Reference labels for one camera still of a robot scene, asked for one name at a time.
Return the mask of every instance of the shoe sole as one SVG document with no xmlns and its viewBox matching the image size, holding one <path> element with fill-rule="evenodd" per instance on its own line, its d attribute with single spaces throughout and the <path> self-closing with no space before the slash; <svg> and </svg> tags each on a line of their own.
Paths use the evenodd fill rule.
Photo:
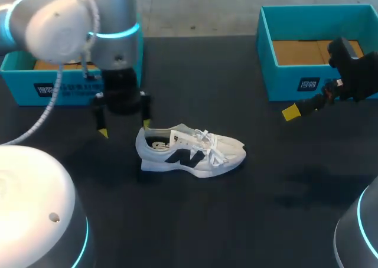
<svg viewBox="0 0 378 268">
<path fill-rule="evenodd" d="M 230 168 L 222 169 L 222 171 L 199 171 L 197 169 L 189 168 L 180 164 L 162 164 L 157 162 L 151 162 L 147 160 L 142 160 L 141 169 L 146 172 L 169 172 L 175 170 L 182 170 L 191 173 L 197 178 L 212 178 L 218 175 L 223 175 L 226 172 L 232 171 L 237 168 L 243 161 L 240 161 L 238 164 L 233 165 Z"/>
</svg>

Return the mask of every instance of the box label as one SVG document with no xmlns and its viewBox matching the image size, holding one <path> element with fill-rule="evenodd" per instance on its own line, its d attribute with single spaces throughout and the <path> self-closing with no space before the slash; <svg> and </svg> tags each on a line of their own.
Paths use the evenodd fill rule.
<svg viewBox="0 0 378 268">
<path fill-rule="evenodd" d="M 319 77 L 303 77 L 299 81 L 298 92 L 315 91 L 318 88 Z"/>
<path fill-rule="evenodd" d="M 63 97 L 94 97 L 102 92 L 103 84 L 62 84 L 61 93 Z"/>
<path fill-rule="evenodd" d="M 40 97 L 51 97 L 53 95 L 53 83 L 34 83 L 34 88 Z"/>
<path fill-rule="evenodd" d="M 34 83 L 34 88 L 40 97 L 53 95 L 53 83 Z M 94 97 L 103 90 L 102 83 L 96 84 L 62 84 L 59 94 L 63 97 Z"/>
</svg>

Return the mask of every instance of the blue led ring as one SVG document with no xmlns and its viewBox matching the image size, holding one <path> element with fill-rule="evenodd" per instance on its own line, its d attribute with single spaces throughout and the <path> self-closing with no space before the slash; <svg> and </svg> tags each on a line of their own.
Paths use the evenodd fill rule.
<svg viewBox="0 0 378 268">
<path fill-rule="evenodd" d="M 139 28 L 140 28 L 140 24 L 135 23 L 135 25 L 132 28 L 124 32 L 113 33 L 113 34 L 96 34 L 96 36 L 101 39 L 120 39 L 120 38 L 125 38 L 136 33 L 139 30 Z"/>
<path fill-rule="evenodd" d="M 374 247 L 372 246 L 372 244 L 370 243 L 369 239 L 367 238 L 365 230 L 364 230 L 364 228 L 362 226 L 362 222 L 361 222 L 361 213 L 360 213 L 360 210 L 361 210 L 361 200 L 362 200 L 362 196 L 364 195 L 364 193 L 365 193 L 365 191 L 366 191 L 367 188 L 365 188 L 365 190 L 362 192 L 362 194 L 360 196 L 360 199 L 359 199 L 359 203 L 357 204 L 357 219 L 359 221 L 360 231 L 362 233 L 362 236 L 363 236 L 363 238 L 364 238 L 367 246 L 369 247 L 370 251 L 374 254 L 374 256 L 377 257 L 377 259 L 378 259 L 378 253 L 374 249 Z"/>
<path fill-rule="evenodd" d="M 8 39 L 10 41 L 12 41 L 12 43 L 15 43 L 14 39 L 13 39 L 13 36 L 12 36 L 12 33 L 11 33 L 11 16 L 12 16 L 12 13 L 14 11 L 14 9 L 16 8 L 16 6 L 23 0 L 16 0 L 15 2 L 13 2 L 13 4 L 11 5 L 11 7 L 8 9 L 8 11 L 6 12 L 5 14 L 5 18 L 4 18 L 4 27 L 5 27 L 5 33 L 6 33 L 6 36 L 8 37 Z"/>
<path fill-rule="evenodd" d="M 74 265 L 72 265 L 71 268 L 76 268 L 76 266 L 78 265 L 78 263 L 79 263 L 80 260 L 82 259 L 83 254 L 84 254 L 84 251 L 85 251 L 85 248 L 86 248 L 86 246 L 87 246 L 88 236 L 89 236 L 89 224 L 88 224 L 88 219 L 87 219 L 87 218 L 86 218 L 86 221 L 87 221 L 87 234 L 86 234 L 86 236 L 85 236 L 85 241 L 84 241 L 84 245 L 83 245 L 83 248 L 82 248 L 82 252 L 80 252 L 79 257 L 76 259 Z"/>
</svg>

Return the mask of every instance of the gray floor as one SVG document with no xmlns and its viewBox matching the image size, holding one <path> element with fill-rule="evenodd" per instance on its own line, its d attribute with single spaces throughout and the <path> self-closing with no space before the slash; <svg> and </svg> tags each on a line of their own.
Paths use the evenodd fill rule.
<svg viewBox="0 0 378 268">
<path fill-rule="evenodd" d="M 378 0 L 138 0 L 146 36 L 255 34 L 262 5 L 370 3 Z"/>
</svg>

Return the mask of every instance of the black n logo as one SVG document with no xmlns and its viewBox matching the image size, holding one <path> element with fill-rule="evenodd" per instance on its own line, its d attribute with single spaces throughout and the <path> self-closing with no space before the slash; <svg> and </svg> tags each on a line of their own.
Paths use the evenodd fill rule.
<svg viewBox="0 0 378 268">
<path fill-rule="evenodd" d="M 188 149 L 179 149 L 172 154 L 167 160 L 167 163 L 176 163 L 180 161 L 180 164 L 183 166 L 188 166 L 189 168 L 194 168 L 205 158 L 205 154 L 202 151 L 197 151 L 194 154 L 193 158 L 190 159 L 190 150 Z"/>
</svg>

